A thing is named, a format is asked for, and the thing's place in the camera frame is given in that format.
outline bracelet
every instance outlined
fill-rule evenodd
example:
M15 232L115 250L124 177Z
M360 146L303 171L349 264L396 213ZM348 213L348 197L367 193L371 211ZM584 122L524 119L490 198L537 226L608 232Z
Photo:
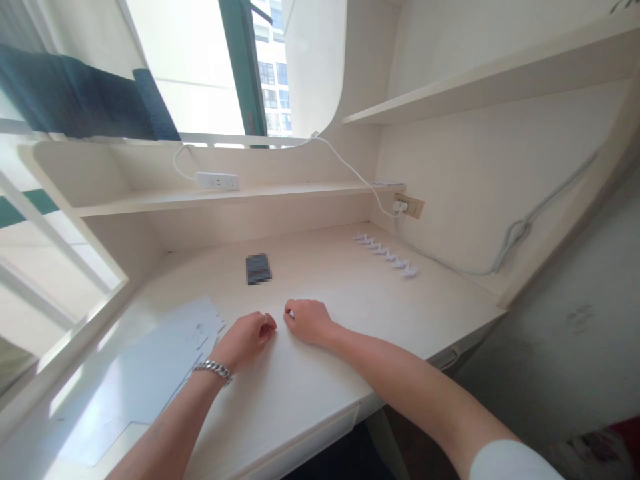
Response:
M197 371L197 370L209 370L214 373L217 373L222 378L227 379L225 387L231 383L231 380L233 380L231 376L231 372L229 371L228 368L226 368L224 365L220 365L219 363L216 363L211 360L204 360L204 362L197 363L196 366L193 368L193 371Z

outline white desk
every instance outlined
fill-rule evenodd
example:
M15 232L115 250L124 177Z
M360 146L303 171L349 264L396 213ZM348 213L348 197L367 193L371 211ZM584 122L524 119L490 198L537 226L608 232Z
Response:
M418 276L401 277L390 262L354 242L358 229L410 259L420 269ZM261 252L269 256L273 280L249 287L245 258ZM51 428L50 409L94 389L124 346L153 328L164 312L202 295L212 298L228 325L251 311L272 313L278 334L253 368L216 399L187 479L272 476L280 466L265 462L276 453L289 449L280 459L304 461L381 406L352 368L292 338L282 320L288 298L320 299L336 322L424 359L486 328L503 313L494 295L410 252L370 223L171 253L108 334L78 362L80 369L54 388L2 445L2 478L104 478L147 427L131 424L102 460L88 468L38 448ZM300 442L309 432L314 440Z

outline white paper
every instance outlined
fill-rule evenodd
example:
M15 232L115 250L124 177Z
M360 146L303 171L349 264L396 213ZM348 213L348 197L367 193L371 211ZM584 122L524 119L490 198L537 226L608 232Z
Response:
M210 354L223 327L208 297L169 312L118 355L93 393L78 397L56 415L56 428L41 446L94 466L130 422L154 422L193 366Z

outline sleeve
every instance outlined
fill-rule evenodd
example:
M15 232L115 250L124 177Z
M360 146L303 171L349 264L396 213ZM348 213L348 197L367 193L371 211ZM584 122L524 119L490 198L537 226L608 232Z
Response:
M563 480L524 443L498 440L485 445L471 464L470 480Z

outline hand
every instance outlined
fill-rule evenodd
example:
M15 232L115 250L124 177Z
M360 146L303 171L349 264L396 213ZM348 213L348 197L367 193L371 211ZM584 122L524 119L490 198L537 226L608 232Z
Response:
M331 320L325 304L318 300L288 300L283 318L294 337L321 347L339 328Z
M234 374L262 353L276 328L275 320L268 313L253 312L240 317L215 346L209 360L224 365Z

